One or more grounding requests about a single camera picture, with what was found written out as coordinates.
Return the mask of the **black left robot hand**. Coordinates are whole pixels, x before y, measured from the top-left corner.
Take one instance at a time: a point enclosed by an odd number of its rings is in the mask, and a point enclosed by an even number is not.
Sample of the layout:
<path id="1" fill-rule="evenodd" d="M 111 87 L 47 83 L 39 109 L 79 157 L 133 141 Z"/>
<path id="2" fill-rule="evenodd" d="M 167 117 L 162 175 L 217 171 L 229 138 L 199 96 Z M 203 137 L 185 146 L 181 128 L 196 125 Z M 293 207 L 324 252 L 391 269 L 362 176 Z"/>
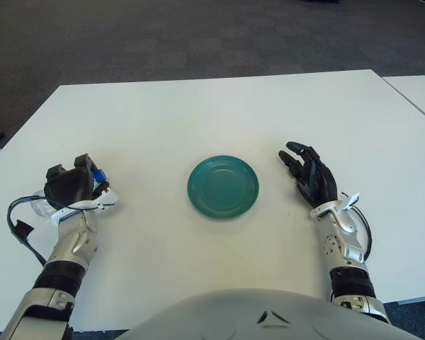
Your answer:
<path id="1" fill-rule="evenodd" d="M 45 178 L 44 194 L 55 210 L 95 200 L 110 188 L 105 173 L 88 154 L 76 157 L 73 169 L 66 170 L 61 164 L 49 168 Z"/>

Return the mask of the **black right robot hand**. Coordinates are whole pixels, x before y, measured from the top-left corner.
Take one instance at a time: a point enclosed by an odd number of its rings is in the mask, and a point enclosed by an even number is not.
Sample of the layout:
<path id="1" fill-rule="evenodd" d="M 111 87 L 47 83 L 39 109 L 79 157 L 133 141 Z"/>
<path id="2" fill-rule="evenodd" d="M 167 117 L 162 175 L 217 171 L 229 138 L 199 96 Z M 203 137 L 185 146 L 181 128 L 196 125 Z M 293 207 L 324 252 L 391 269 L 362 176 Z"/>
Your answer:
<path id="1" fill-rule="evenodd" d="M 330 169 L 322 162 L 312 147 L 298 142 L 288 142 L 286 147 L 303 160 L 280 150 L 278 156 L 291 176 L 297 181 L 297 189 L 312 208 L 338 199 L 336 181 Z"/>

